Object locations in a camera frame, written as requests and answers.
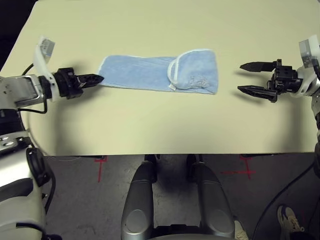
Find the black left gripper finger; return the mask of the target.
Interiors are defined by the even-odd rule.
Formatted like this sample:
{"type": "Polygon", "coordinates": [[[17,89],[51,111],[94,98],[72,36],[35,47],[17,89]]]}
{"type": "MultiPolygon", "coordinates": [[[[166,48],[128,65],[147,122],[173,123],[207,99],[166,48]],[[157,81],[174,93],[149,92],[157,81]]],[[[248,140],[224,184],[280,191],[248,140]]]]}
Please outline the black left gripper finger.
{"type": "Polygon", "coordinates": [[[91,88],[100,84],[101,81],[78,81],[79,88],[91,88]]]}
{"type": "Polygon", "coordinates": [[[79,82],[102,82],[104,79],[104,77],[98,74],[77,75],[76,78],[79,82]]]}

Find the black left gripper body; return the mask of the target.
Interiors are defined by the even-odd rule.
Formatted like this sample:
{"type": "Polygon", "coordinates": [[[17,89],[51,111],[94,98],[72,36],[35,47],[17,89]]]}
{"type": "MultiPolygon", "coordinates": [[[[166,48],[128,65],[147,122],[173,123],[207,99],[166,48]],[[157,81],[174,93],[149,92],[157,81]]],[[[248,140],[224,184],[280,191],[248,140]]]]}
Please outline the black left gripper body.
{"type": "Polygon", "coordinates": [[[53,73],[59,96],[68,100],[79,98],[84,91],[77,86],[77,75],[72,67],[59,68],[53,73]]]}

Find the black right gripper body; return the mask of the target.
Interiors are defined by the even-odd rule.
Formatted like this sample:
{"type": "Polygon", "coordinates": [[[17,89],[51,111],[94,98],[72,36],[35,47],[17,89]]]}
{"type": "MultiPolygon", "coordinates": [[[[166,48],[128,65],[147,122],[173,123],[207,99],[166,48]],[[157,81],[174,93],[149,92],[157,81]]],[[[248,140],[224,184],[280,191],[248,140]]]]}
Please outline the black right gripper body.
{"type": "Polygon", "coordinates": [[[267,82],[267,89],[276,91],[278,95],[283,93],[296,93],[303,82],[298,77],[298,72],[290,65],[283,65],[281,59],[273,62],[274,72],[267,82]]]}

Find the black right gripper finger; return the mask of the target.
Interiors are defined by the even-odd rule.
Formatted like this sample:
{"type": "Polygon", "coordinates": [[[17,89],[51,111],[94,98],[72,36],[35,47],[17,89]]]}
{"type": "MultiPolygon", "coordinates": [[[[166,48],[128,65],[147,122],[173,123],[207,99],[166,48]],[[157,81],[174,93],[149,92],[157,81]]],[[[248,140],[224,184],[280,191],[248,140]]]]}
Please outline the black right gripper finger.
{"type": "Polygon", "coordinates": [[[278,93],[276,90],[264,88],[262,86],[243,85],[238,86],[237,89],[252,97],[269,100],[271,103],[275,103],[278,100],[278,93]]]}
{"type": "Polygon", "coordinates": [[[254,73],[272,72],[276,68],[276,62],[254,61],[242,64],[240,68],[242,70],[254,73]]]}

